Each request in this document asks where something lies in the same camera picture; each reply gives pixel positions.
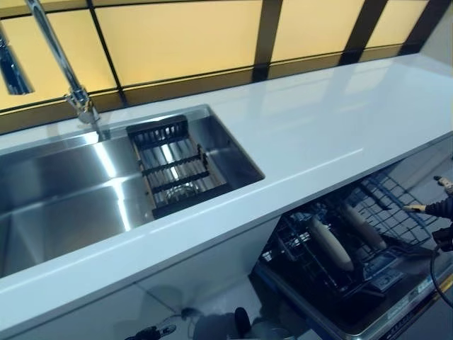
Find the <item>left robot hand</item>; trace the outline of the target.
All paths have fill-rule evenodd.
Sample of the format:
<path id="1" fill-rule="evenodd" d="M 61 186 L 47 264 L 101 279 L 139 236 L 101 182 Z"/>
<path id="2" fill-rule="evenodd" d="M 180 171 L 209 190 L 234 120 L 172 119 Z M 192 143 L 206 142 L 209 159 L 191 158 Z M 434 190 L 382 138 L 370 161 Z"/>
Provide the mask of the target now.
<path id="1" fill-rule="evenodd" d="M 176 329 L 177 326 L 174 324 L 169 324 L 162 327 L 150 326 L 138 331 L 134 337 L 135 339 L 158 340 L 174 333 Z"/>

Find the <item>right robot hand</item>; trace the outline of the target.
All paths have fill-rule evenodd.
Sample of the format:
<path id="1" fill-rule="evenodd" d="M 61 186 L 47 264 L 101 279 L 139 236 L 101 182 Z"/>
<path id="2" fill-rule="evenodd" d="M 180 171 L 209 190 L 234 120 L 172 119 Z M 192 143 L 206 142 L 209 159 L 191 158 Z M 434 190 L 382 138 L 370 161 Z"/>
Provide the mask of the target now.
<path id="1" fill-rule="evenodd" d="M 444 188 L 447 197 L 436 203 L 427 205 L 405 205 L 403 210 L 410 213 L 423 213 L 435 217 L 452 220 L 452 181 L 443 176 L 434 176 L 437 184 Z"/>

